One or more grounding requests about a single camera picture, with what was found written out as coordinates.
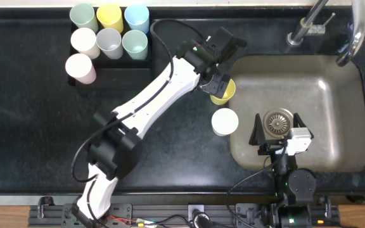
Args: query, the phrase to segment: wooden surface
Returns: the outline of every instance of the wooden surface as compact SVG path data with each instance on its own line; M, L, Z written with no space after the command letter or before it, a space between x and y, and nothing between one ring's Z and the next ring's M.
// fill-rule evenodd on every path
M340 216L345 227L365 228L365 205L341 205ZM0 227L27 227L29 206L0 206Z

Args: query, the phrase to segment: drain strainer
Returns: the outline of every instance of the drain strainer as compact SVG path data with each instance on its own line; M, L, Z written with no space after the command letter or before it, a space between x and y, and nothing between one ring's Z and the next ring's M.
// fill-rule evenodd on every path
M280 138L291 128L292 114L284 109L277 108L269 111L264 117L264 128L273 137Z

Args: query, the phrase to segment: blue cup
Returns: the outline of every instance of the blue cup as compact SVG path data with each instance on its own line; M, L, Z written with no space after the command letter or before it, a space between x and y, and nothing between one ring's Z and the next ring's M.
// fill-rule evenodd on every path
M147 34L149 32L149 9L141 4L128 6L125 10L125 19L131 29Z

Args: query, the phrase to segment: chrome faucet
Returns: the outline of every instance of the chrome faucet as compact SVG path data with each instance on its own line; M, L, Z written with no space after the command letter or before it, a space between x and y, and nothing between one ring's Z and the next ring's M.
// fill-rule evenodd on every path
M328 0L319 0L309 11L308 15L301 19L300 24L295 29L294 33L291 32L287 35L287 43L291 46L299 46L304 40L304 36L310 35L309 30L314 26L313 21L319 12L323 9ZM336 60L336 64L340 67L346 65L357 54L361 47L361 44L365 36L365 0L352 0L353 9L353 36L348 46L340 53ZM324 26L329 22L326 21L320 28L324 29Z

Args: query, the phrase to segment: sink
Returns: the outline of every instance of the sink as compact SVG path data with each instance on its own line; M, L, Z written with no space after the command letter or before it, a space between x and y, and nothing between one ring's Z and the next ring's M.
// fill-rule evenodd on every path
M365 167L365 102L359 69L339 67L336 56L246 56L230 76L236 93L229 108L239 117L231 134L233 158L245 169L260 170L265 156L248 144L260 114L267 138L292 127L298 113L314 134L297 164L316 172L357 172Z

